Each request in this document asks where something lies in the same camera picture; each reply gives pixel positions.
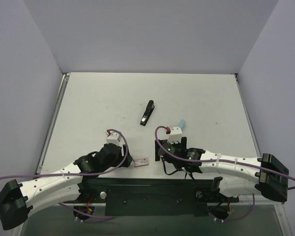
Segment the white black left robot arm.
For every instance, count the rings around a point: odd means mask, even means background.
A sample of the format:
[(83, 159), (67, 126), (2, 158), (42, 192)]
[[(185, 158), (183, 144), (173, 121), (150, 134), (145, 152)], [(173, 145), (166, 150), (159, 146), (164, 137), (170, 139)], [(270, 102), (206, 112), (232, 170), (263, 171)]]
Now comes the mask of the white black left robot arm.
[(51, 174), (17, 182), (10, 177), (0, 191), (0, 221), (7, 231), (24, 223), (29, 215), (49, 206), (77, 199), (87, 202), (91, 189), (80, 185), (86, 177), (98, 177), (119, 168), (128, 158), (128, 145), (105, 144), (100, 151), (81, 156)]

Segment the light blue white stapler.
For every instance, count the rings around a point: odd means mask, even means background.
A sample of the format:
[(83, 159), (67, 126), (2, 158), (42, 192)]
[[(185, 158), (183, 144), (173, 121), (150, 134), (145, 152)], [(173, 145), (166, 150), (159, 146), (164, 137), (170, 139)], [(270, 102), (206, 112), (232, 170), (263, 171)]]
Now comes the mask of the light blue white stapler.
[(184, 126), (185, 126), (185, 124), (186, 124), (186, 121), (185, 121), (184, 119), (181, 119), (181, 120), (179, 121), (179, 123), (178, 123), (177, 126), (178, 126), (180, 129), (183, 129)]

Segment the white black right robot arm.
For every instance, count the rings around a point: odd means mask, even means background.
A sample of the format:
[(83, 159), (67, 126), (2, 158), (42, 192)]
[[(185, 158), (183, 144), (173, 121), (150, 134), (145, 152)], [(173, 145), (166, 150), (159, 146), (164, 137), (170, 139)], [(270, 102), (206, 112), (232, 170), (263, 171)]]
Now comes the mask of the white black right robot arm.
[(209, 192), (215, 201), (250, 194), (260, 194), (275, 202), (287, 201), (289, 170), (272, 154), (242, 158), (155, 140), (155, 156), (189, 176), (215, 174), (217, 183)]

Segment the red white staple box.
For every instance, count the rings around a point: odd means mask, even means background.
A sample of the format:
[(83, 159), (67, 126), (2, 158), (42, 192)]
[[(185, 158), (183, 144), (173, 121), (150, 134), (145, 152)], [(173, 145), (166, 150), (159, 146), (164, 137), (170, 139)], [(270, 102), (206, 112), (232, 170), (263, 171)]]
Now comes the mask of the red white staple box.
[(148, 158), (134, 159), (134, 167), (142, 167), (149, 165)]

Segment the black stapler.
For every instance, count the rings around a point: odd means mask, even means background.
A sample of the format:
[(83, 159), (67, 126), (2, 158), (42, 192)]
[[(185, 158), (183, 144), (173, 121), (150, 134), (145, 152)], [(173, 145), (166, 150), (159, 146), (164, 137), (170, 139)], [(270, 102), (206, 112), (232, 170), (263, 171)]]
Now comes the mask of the black stapler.
[(148, 104), (146, 106), (146, 109), (145, 109), (145, 111), (143, 113), (143, 116), (142, 116), (142, 118), (140, 120), (140, 125), (141, 126), (146, 126), (146, 124), (147, 124), (147, 122), (148, 122), (154, 108), (155, 108), (154, 101), (150, 100), (148, 102)]

